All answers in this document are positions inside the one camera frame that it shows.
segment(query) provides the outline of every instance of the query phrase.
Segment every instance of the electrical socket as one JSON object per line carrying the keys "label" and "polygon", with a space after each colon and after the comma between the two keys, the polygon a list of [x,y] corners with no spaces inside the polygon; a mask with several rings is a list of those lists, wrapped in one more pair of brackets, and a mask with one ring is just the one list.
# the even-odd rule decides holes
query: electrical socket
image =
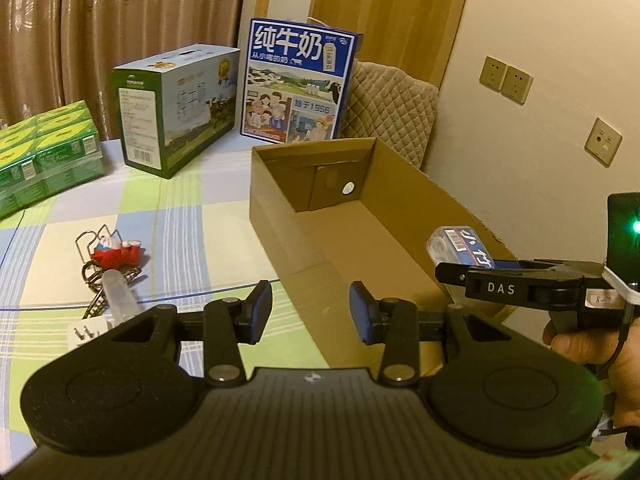
{"label": "electrical socket", "polygon": [[500,90],[502,82],[504,81],[504,75],[507,72],[507,64],[493,57],[487,56],[484,60],[484,66],[482,67],[482,73],[480,74],[480,82],[484,86],[493,88],[494,90]]}
{"label": "electrical socket", "polygon": [[584,149],[608,168],[616,155],[620,142],[622,142],[622,135],[598,117],[589,137],[587,137]]}
{"label": "electrical socket", "polygon": [[502,95],[523,105],[529,95],[531,83],[533,83],[533,78],[529,74],[510,66],[502,84]]}

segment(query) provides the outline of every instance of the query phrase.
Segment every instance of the open cardboard box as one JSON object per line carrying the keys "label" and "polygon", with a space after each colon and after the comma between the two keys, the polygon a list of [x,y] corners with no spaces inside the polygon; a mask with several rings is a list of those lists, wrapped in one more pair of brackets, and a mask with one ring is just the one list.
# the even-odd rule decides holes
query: open cardboard box
{"label": "open cardboard box", "polygon": [[[492,257],[513,258],[467,209],[377,139],[254,148],[250,218],[328,365],[369,367],[374,376],[383,345],[367,347],[358,337],[352,282],[363,282],[375,298],[442,310],[450,297],[435,281],[426,243],[443,225],[469,225]],[[503,320],[510,308],[487,306],[484,313]],[[437,370],[440,344],[420,350],[421,374]]]}

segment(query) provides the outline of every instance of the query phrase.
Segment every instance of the hand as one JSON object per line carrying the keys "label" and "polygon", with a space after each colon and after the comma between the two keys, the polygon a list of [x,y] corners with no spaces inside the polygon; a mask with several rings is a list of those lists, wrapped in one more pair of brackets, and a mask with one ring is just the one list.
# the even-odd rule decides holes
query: hand
{"label": "hand", "polygon": [[[609,383],[616,393],[613,424],[616,428],[640,426],[640,321],[630,328],[622,352],[609,369]],[[585,330],[572,334],[556,333],[551,322],[545,327],[543,341],[576,364],[604,364],[618,345],[618,332]]]}

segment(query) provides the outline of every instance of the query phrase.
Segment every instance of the table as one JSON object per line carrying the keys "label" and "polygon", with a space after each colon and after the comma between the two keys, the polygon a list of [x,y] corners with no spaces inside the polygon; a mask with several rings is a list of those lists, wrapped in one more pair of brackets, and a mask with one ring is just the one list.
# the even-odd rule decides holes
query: table
{"label": "table", "polygon": [[[257,366],[326,367],[248,219],[251,146],[232,131],[171,180],[125,166],[119,140],[102,144],[108,174],[0,221],[0,472],[33,449],[20,392],[38,368],[66,352],[66,326],[92,293],[80,276],[74,240],[107,224],[140,240],[149,260],[133,287],[145,306],[179,312],[245,298],[273,283],[273,311],[258,346],[241,346]],[[202,376],[202,344],[186,343],[180,365]]]}

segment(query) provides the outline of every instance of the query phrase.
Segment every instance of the green milk box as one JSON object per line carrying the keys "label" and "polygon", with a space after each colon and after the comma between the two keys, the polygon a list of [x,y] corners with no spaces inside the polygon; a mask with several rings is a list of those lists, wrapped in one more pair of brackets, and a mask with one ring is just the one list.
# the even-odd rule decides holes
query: green milk box
{"label": "green milk box", "polygon": [[30,140],[0,153],[0,218],[47,197],[33,165],[34,146]]}
{"label": "green milk box", "polygon": [[88,108],[75,110],[64,115],[60,115],[55,119],[49,119],[47,121],[38,122],[38,137],[49,135],[60,128],[71,126],[72,124],[82,123],[83,121],[90,121],[91,113]]}
{"label": "green milk box", "polygon": [[88,119],[39,137],[33,161],[47,196],[104,175],[94,122]]}
{"label": "green milk box", "polygon": [[78,112],[82,110],[88,110],[86,107],[86,103],[84,101],[76,101],[75,103],[71,103],[65,106],[61,106],[60,108],[56,108],[55,110],[50,110],[49,112],[43,112],[34,117],[38,125],[47,123],[55,118],[58,118],[63,115],[67,115],[73,112]]}
{"label": "green milk box", "polygon": [[99,146],[84,101],[0,130],[0,218],[103,176]]}
{"label": "green milk box", "polygon": [[194,44],[116,67],[125,163],[171,178],[236,116],[237,48]]}
{"label": "green milk box", "polygon": [[23,144],[28,140],[33,140],[37,137],[38,130],[35,126],[28,126],[20,130],[15,130],[14,133],[0,137],[0,153],[10,150],[18,144]]}
{"label": "green milk box", "polygon": [[20,121],[19,123],[15,123],[12,126],[9,126],[8,128],[3,128],[0,130],[0,139],[4,139],[5,137],[14,135],[20,132],[21,130],[32,128],[36,126],[36,124],[37,122],[35,117],[30,117],[29,119],[25,119],[23,121]]}

